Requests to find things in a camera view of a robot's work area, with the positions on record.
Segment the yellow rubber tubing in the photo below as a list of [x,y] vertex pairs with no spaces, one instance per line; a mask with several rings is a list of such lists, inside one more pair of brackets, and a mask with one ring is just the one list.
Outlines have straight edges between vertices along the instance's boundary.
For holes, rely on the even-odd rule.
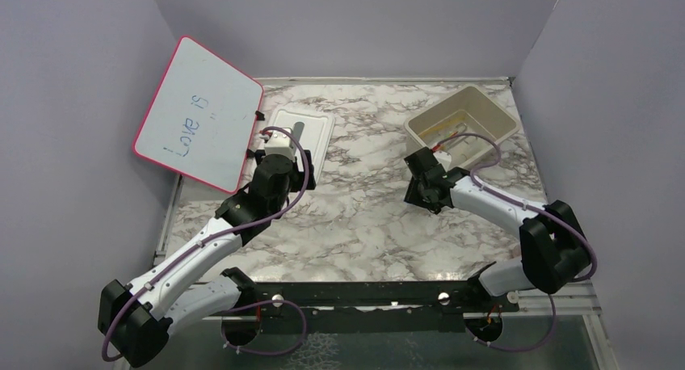
[[435,145],[439,141],[452,136],[452,133],[455,132],[457,128],[464,126],[468,127],[463,118],[454,118],[452,120],[440,122],[439,124],[419,133],[418,136],[427,145]]

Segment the metal crucible tongs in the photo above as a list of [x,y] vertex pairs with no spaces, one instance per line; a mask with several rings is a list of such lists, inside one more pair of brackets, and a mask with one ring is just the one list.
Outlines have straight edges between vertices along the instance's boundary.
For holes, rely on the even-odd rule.
[[444,142],[439,150],[449,153],[469,153],[472,149],[477,149],[480,139],[469,136],[469,133],[473,133],[473,131],[466,126],[457,128],[452,133],[452,135],[456,135],[456,138]]

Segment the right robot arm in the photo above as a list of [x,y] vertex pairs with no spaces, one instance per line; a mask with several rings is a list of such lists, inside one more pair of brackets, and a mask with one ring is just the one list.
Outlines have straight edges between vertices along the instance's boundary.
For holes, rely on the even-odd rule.
[[554,294],[591,267],[590,248],[568,204],[526,202],[478,181],[469,170],[446,170],[428,148],[404,162],[411,173],[406,203],[434,214],[445,208],[470,212],[519,240],[518,258],[491,263],[468,278],[465,297],[473,309],[485,311],[499,296],[520,290]]

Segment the beige plastic bin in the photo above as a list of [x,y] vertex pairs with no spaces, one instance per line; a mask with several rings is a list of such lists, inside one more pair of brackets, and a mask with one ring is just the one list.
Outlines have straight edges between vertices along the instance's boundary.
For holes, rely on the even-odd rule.
[[442,96],[405,121],[406,154],[427,147],[435,150],[445,170],[470,169],[494,149],[465,133],[478,133],[500,145],[520,128],[517,117],[478,87],[469,85]]

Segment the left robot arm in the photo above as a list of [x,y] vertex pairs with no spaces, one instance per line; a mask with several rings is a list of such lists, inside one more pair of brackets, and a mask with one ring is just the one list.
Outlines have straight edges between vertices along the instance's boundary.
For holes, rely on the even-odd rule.
[[138,368],[155,358],[170,337],[219,312],[245,313],[262,306],[254,281],[234,267],[196,287],[210,267],[239,251],[316,187],[307,149],[267,149],[253,178],[227,198],[206,225],[167,260],[101,291],[98,328],[106,362],[125,359]]

